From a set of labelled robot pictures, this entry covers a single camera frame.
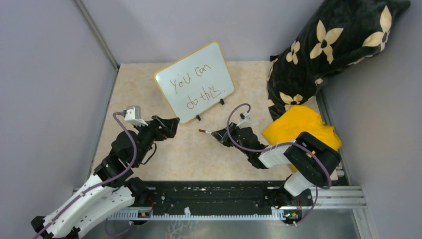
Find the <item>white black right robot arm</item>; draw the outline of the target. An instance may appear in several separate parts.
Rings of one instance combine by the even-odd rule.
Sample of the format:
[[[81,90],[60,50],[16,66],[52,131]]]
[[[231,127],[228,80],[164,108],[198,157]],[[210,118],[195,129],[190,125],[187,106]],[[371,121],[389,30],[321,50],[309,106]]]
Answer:
[[[301,132],[295,139],[274,146],[264,145],[250,127],[230,123],[228,127],[210,132],[220,144],[235,147],[247,156],[258,169],[291,164],[296,171],[289,176],[280,192],[281,201],[293,205],[300,194],[316,186],[330,187],[328,176],[341,162],[340,154],[308,132]]]

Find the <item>white marker pen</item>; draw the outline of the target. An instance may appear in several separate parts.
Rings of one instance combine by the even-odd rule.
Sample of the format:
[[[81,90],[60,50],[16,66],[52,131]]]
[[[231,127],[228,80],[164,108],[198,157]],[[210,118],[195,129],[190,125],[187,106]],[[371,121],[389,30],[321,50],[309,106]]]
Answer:
[[[212,131],[208,131],[208,130],[203,130],[203,129],[198,129],[198,132],[201,132],[201,133],[205,133],[205,134],[212,134]]]

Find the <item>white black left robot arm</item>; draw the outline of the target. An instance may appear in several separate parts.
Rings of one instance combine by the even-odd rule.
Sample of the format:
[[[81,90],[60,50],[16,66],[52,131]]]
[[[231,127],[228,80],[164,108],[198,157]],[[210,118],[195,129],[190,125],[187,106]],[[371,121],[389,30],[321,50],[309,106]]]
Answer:
[[[122,132],[111,144],[111,151],[94,169],[87,181],[62,206],[46,216],[36,216],[31,225],[34,238],[80,239],[98,223],[126,207],[153,207],[153,199],[145,182],[133,176],[133,168],[143,164],[144,157],[156,149],[158,141],[174,138],[179,117],[163,119],[152,116],[150,121],[125,121],[128,130],[113,113]]]

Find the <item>yellow framed whiteboard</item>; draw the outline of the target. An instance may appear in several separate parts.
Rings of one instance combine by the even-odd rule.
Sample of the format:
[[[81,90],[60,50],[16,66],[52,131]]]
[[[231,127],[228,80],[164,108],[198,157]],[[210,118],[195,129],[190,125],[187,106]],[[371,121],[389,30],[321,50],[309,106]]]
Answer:
[[[220,104],[234,90],[220,44],[213,41],[154,74],[159,89],[180,123]]]

